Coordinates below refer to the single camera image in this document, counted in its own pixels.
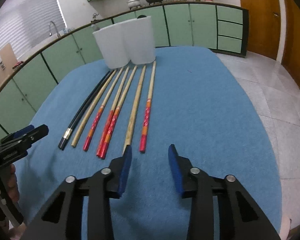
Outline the person's left hand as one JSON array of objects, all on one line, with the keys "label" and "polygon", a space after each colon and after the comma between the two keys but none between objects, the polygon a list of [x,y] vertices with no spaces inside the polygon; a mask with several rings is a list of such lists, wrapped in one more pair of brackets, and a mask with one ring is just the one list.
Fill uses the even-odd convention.
[{"label": "person's left hand", "polygon": [[16,176],[15,172],[16,172],[15,165],[11,164],[4,171],[4,177],[3,177],[2,182],[4,184],[4,188],[6,189],[12,202],[17,203],[17,202],[19,202],[20,193],[18,190],[17,176]]}]

